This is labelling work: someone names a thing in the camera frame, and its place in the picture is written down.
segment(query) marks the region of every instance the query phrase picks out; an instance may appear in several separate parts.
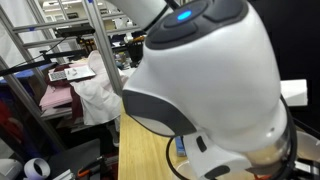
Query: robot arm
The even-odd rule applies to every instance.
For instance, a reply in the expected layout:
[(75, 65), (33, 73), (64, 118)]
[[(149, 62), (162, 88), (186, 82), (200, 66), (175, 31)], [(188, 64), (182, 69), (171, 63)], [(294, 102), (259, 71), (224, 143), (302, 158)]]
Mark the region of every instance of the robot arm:
[(170, 14), (162, 0), (111, 2), (148, 29), (142, 62), (124, 86), (126, 113), (156, 134), (184, 136), (201, 179), (277, 171), (293, 130), (255, 10), (245, 0), (196, 0)]

